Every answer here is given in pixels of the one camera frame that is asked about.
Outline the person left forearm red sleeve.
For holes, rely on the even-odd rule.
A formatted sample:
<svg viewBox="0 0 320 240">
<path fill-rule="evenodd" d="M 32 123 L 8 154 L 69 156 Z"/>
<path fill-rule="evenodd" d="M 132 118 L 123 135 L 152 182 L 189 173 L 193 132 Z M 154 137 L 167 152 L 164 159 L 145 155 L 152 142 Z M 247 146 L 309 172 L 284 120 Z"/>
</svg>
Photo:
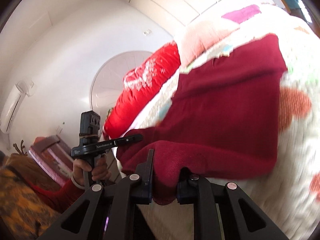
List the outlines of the person left forearm red sleeve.
<svg viewBox="0 0 320 240">
<path fill-rule="evenodd" d="M 71 180 L 55 192 L 44 190 L 29 181 L 27 181 L 27 185 L 44 204 L 58 213 L 64 213 L 85 192 L 84 189 L 76 187 Z"/>
</svg>

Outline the person left hand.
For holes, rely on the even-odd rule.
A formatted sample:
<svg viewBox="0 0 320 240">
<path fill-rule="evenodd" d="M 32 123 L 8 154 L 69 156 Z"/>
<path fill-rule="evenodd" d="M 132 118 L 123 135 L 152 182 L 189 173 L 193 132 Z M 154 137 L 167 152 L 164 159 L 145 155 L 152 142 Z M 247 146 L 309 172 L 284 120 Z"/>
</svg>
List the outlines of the person left hand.
<svg viewBox="0 0 320 240">
<path fill-rule="evenodd" d="M 95 168 L 92 168 L 88 162 L 75 159 L 73 162 L 73 183 L 84 186 L 84 172 L 91 172 L 93 181 L 106 181 L 111 178 L 111 172 L 107 168 L 106 156 L 102 155 L 96 162 Z"/>
</svg>

